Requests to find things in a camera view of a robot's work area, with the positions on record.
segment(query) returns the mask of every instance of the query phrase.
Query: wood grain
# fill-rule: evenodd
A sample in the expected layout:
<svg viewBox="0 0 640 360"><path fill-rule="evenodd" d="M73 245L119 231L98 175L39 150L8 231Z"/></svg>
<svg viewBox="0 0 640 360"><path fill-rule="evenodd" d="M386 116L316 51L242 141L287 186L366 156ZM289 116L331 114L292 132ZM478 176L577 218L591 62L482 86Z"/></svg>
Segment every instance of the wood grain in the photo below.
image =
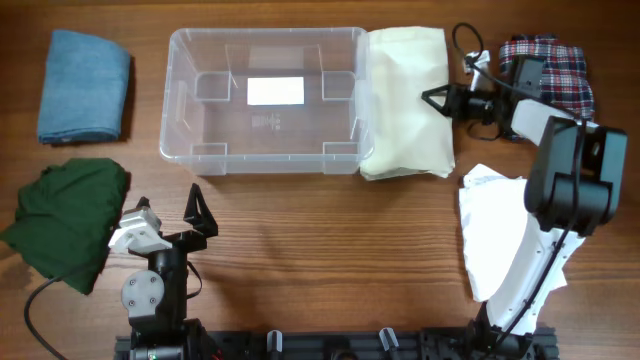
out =
<svg viewBox="0 0 640 360"><path fill-rule="evenodd" d="M461 175L484 163L526 176L530 145L486 143L455 129L456 170L449 179L415 176L368 183L358 176L274 175L198 178L158 154L168 39L182 27L477 26L496 51L514 33L553 32L584 49L597 121L630 136L620 208L565 267L570 286L553 293L541 321L558 329L563 359L640 357L640 67L636 14L625 1L59 1L0 7L0 227L13 221L18 189L52 163L111 157L131 171L126 207L145 195L167 232L181 229L192 182L220 225L209 248L191 256L205 279L189 316L211 330L416 330L462 326L475 315L462 257L456 193ZM134 57L123 140L51 147L36 123L51 31L111 39ZM471 38L462 45L469 50ZM452 56L452 77L461 74ZM22 308L43 280L20 256L0 248L0 349L5 359L49 358L28 333ZM120 287L145 267L111 256L96 290L63 284L33 305L33 321L70 359L108 359L128 334Z"/></svg>

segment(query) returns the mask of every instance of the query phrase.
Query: red plaid cloth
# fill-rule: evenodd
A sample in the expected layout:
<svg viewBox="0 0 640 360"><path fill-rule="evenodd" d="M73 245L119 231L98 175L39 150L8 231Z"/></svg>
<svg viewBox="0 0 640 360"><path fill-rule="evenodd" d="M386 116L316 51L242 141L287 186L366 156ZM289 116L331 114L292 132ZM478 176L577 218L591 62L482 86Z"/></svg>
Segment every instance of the red plaid cloth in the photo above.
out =
<svg viewBox="0 0 640 360"><path fill-rule="evenodd" d="M562 106L593 121L593 92L587 82L587 63L582 49L558 42L554 35L514 36L500 47L500 71L509 73L516 55L545 58L540 82L542 100Z"/></svg>

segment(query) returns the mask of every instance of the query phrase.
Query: clear plastic bin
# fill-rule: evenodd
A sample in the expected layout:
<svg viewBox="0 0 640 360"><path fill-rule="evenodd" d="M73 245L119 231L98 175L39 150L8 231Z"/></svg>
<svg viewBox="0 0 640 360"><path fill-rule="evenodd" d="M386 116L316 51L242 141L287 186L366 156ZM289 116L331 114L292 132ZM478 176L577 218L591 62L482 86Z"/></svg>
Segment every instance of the clear plastic bin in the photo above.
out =
<svg viewBox="0 0 640 360"><path fill-rule="evenodd" d="M180 29L160 153L197 175L351 174L373 151L367 32Z"/></svg>

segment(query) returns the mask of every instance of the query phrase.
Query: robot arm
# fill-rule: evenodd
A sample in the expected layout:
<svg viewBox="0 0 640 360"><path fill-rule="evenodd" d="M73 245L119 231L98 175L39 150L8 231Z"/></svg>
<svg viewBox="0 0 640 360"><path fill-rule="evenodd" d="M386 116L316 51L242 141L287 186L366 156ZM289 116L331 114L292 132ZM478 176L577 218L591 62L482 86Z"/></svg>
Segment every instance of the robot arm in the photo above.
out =
<svg viewBox="0 0 640 360"><path fill-rule="evenodd" d="M573 205L573 158L579 126L573 120L551 117L545 127L536 161L525 189L530 212L525 234L511 268L498 291L486 305L491 326L501 329L518 321L514 335L531 334L540 309L554 282L573 252L597 225L615 213L620 193L627 136L607 127L587 131L582 152L576 221L538 291L521 319L517 314L534 292L553 250L569 226Z"/></svg>
<svg viewBox="0 0 640 360"><path fill-rule="evenodd" d="M207 238L218 235L218 225L193 184L184 221L194 230L163 236L160 220L142 198L125 213L109 245L148 260L148 270L127 278L122 304L132 332L129 349L117 352L123 359L212 359L218 347L197 319L187 317L187 254L207 248Z"/></svg>

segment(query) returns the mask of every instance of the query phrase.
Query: blue towel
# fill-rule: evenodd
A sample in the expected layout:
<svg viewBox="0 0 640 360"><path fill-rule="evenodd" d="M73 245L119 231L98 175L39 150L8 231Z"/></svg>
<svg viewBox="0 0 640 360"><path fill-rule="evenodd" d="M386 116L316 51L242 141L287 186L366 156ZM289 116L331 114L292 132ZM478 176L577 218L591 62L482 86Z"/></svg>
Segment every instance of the blue towel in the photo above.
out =
<svg viewBox="0 0 640 360"><path fill-rule="evenodd" d="M47 57L38 141L117 140L129 60L129 53L111 41L55 30Z"/></svg>

